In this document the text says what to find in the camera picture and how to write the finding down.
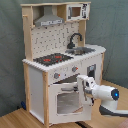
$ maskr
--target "oven handle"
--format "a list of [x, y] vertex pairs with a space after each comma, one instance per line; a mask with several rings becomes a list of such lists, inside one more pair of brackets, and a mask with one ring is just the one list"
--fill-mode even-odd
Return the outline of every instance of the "oven handle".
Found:
[[74, 88], [61, 88], [61, 91], [78, 91], [78, 87], [74, 87]]
[[73, 88], [61, 88], [61, 91], [78, 91], [78, 84], [77, 82], [74, 83], [69, 83], [69, 85], [73, 85]]
[[70, 16], [68, 16], [68, 19], [71, 19], [71, 17], [72, 17], [72, 7], [69, 7], [69, 11], [70, 11]]

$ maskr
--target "white cabinet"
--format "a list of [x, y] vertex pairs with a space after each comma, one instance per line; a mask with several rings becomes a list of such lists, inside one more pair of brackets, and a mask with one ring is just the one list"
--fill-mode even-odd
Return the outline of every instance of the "white cabinet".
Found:
[[[66, 123], [91, 119], [91, 106], [81, 105], [78, 92], [72, 90], [76, 83], [53, 84], [49, 87], [49, 123]], [[82, 112], [75, 112], [83, 107]]]

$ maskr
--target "sink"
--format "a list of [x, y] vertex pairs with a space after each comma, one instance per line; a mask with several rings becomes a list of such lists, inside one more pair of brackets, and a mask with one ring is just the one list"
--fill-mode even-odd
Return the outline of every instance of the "sink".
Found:
[[87, 47], [77, 47], [77, 48], [73, 48], [73, 49], [68, 49], [65, 51], [65, 53], [78, 56], [78, 55], [88, 54], [88, 53], [94, 52], [94, 51], [95, 51], [95, 49], [91, 49], [91, 48], [87, 48]]

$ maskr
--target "stove top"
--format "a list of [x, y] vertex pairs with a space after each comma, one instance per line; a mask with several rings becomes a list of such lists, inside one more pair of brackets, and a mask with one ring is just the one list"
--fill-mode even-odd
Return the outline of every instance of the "stove top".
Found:
[[70, 57], [70, 56], [67, 56], [61, 53], [54, 53], [51, 55], [36, 58], [33, 61], [48, 67], [48, 66], [60, 63], [60, 62], [67, 61], [69, 59], [73, 59], [73, 57]]

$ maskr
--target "gray wall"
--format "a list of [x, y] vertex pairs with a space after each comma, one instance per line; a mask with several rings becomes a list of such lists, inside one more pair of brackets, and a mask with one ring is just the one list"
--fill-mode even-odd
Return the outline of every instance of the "gray wall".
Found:
[[[0, 1], [0, 116], [14, 111], [22, 100], [25, 101], [22, 65], [25, 54], [20, 4], [66, 1]], [[107, 49], [103, 78], [128, 88], [128, 1], [91, 2], [86, 43], [101, 45]]]

